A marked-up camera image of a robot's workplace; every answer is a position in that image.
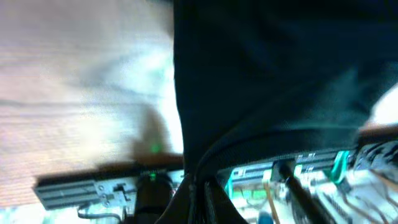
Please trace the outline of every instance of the wooden table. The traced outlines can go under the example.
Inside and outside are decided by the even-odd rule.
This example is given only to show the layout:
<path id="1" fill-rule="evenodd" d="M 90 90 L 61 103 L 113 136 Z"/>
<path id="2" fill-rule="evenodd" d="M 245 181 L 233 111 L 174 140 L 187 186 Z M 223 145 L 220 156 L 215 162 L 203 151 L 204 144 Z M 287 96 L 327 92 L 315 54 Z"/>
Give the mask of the wooden table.
<path id="1" fill-rule="evenodd" d="M 0 207 L 37 203 L 40 175 L 181 155 L 170 4 L 1 1 L 0 30 Z"/>

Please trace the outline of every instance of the black fabric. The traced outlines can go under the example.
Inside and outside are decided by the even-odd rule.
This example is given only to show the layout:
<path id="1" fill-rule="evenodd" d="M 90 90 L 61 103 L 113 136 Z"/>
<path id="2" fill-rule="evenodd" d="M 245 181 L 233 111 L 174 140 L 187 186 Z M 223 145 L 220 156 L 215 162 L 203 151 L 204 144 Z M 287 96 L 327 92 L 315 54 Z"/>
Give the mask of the black fabric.
<path id="1" fill-rule="evenodd" d="M 188 173 L 352 148 L 373 104 L 398 82 L 395 2 L 174 4 Z"/>

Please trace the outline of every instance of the dark cloth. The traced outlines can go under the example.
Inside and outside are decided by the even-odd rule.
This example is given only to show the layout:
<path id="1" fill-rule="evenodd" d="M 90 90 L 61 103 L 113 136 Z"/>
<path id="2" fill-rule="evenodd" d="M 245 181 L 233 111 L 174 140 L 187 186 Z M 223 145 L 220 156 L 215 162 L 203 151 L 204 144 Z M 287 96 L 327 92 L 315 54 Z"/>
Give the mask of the dark cloth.
<path id="1" fill-rule="evenodd" d="M 395 2 L 174 4 L 186 172 L 206 152 L 221 169 L 352 149 L 373 104 L 398 82 Z"/>

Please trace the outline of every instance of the black wire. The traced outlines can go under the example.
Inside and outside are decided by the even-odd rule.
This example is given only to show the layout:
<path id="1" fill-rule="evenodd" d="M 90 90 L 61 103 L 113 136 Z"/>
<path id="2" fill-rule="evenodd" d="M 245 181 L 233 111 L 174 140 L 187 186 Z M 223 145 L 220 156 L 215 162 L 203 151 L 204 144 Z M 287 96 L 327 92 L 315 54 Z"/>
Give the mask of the black wire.
<path id="1" fill-rule="evenodd" d="M 84 219 L 97 219 L 97 218 L 116 218 L 119 220 L 119 223 L 122 222 L 122 219 L 118 214 L 115 213 L 101 213 L 101 214 L 87 214 L 87 213 L 80 213 L 80 210 L 87 210 L 91 206 L 90 203 L 80 205 L 77 208 L 77 216 L 79 218 L 84 218 Z"/>

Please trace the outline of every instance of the wooden surface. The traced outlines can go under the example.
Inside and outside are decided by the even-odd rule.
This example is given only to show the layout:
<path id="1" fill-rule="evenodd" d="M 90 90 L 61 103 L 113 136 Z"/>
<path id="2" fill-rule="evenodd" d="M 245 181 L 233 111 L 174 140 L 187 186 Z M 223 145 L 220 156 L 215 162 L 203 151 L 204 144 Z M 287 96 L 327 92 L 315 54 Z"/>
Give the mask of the wooden surface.
<path id="1" fill-rule="evenodd" d="M 182 153 L 170 4 L 5 0 L 0 30 L 0 207 L 37 203 L 39 175 Z"/>

